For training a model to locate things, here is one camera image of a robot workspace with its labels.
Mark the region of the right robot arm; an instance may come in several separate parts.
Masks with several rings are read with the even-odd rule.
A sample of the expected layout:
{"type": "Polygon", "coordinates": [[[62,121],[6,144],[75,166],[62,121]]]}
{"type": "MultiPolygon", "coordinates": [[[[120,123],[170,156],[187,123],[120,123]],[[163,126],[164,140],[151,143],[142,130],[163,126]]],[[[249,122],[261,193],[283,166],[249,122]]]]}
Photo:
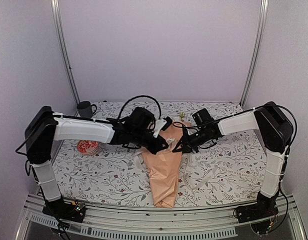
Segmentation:
{"type": "Polygon", "coordinates": [[[182,126],[182,137],[172,151],[197,153],[207,142],[215,146],[216,141],[224,136],[251,130],[259,131],[264,145],[266,167],[258,197],[264,199],[253,206],[252,213],[256,218],[263,218],[272,210],[272,203],[268,199],[274,198],[280,191],[290,148],[297,132],[297,125],[291,123],[284,111],[285,107],[270,101],[253,109],[214,119],[208,110],[203,108],[192,115],[197,131],[189,134],[189,128],[182,126]]]}

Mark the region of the beige wrapping paper sheet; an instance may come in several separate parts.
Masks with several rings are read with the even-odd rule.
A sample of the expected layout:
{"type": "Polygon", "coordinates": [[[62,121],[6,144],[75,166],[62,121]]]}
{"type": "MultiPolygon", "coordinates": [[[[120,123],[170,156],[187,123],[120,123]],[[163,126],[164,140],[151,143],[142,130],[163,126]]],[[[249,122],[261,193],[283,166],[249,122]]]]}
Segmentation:
{"type": "Polygon", "coordinates": [[[173,152],[173,149],[183,136],[183,131],[181,127],[171,125],[167,130],[161,131],[160,135],[168,142],[168,148],[157,154],[144,149],[140,156],[148,171],[153,205],[173,208],[178,194],[182,159],[182,153],[173,152]]]}

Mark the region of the right arm base board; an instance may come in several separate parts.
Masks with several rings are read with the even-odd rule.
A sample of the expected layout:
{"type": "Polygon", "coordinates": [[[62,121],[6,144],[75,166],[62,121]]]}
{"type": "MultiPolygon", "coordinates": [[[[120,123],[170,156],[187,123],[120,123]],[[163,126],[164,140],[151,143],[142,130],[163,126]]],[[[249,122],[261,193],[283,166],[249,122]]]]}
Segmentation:
{"type": "Polygon", "coordinates": [[[258,222],[251,223],[251,230],[257,235],[268,234],[277,221],[278,208],[276,206],[269,210],[261,211],[258,209],[257,204],[241,205],[233,210],[233,217],[238,220],[239,223],[247,223],[258,220],[258,222]]]}

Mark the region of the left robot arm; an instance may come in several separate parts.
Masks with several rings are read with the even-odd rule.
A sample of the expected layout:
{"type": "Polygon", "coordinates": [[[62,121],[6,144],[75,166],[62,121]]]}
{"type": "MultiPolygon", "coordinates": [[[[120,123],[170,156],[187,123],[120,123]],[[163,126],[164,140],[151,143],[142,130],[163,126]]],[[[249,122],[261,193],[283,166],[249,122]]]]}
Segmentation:
{"type": "Polygon", "coordinates": [[[124,118],[105,120],[64,115],[43,106],[25,130],[24,142],[15,150],[23,155],[33,168],[43,196],[49,202],[49,209],[57,216],[68,213],[68,205],[63,202],[57,180],[51,165],[51,150],[55,141],[83,140],[108,145],[131,144],[147,149],[151,154],[168,148],[166,140],[160,135],[172,120],[169,117],[155,118],[143,107],[136,107],[131,115],[124,118]]]}

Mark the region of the pale pink white flower stem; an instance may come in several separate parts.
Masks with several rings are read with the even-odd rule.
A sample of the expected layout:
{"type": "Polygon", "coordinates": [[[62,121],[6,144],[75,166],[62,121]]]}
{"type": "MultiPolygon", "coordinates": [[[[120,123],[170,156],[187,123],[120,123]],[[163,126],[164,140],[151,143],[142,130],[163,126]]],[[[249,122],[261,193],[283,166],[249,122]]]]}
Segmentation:
{"type": "Polygon", "coordinates": [[[180,119],[181,122],[184,122],[184,121],[185,121],[185,117],[186,117],[186,114],[185,114],[184,112],[181,112],[181,113],[179,114],[179,119],[180,119]]]}

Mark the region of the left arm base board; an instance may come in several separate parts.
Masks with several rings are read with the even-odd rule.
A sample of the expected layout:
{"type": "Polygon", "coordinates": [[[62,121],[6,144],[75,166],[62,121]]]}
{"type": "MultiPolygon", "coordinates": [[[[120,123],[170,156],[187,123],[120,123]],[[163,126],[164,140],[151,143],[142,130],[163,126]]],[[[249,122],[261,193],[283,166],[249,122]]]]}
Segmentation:
{"type": "Polygon", "coordinates": [[[82,223],[86,215],[86,206],[82,202],[65,202],[62,198],[46,201],[42,213],[55,219],[82,223]]]}

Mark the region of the white lace ribbon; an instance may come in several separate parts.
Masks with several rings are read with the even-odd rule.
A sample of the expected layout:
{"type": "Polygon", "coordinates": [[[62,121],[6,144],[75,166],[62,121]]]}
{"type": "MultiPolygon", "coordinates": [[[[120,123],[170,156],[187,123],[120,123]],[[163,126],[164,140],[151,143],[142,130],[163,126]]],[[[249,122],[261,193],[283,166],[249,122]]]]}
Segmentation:
{"type": "MultiPolygon", "coordinates": [[[[159,154],[166,154],[172,152],[172,147],[175,147],[176,143],[177,141],[175,138],[168,138],[167,139],[168,148],[165,150],[161,150],[159,154]]],[[[147,153],[147,150],[141,147],[141,149],[135,152],[133,160],[137,168],[146,170],[147,165],[144,163],[144,158],[142,156],[142,154],[144,153],[147,153]]],[[[250,173],[242,173],[239,171],[234,171],[228,167],[218,166],[218,165],[216,165],[214,168],[208,168],[207,170],[209,170],[209,172],[207,174],[204,174],[196,179],[192,177],[192,174],[198,174],[199,176],[200,173],[194,171],[195,169],[192,166],[193,161],[190,154],[186,153],[182,155],[181,161],[182,160],[184,160],[184,163],[186,163],[186,167],[184,168],[184,173],[183,173],[183,182],[187,186],[187,188],[189,188],[191,191],[203,187],[205,184],[208,183],[208,181],[214,179],[214,177],[218,176],[220,173],[223,172],[228,173],[230,175],[234,175],[235,177],[241,177],[243,178],[243,180],[244,179],[251,180],[252,183],[254,182],[260,183],[259,186],[261,186],[263,183],[262,178],[253,176],[250,173]]]]}

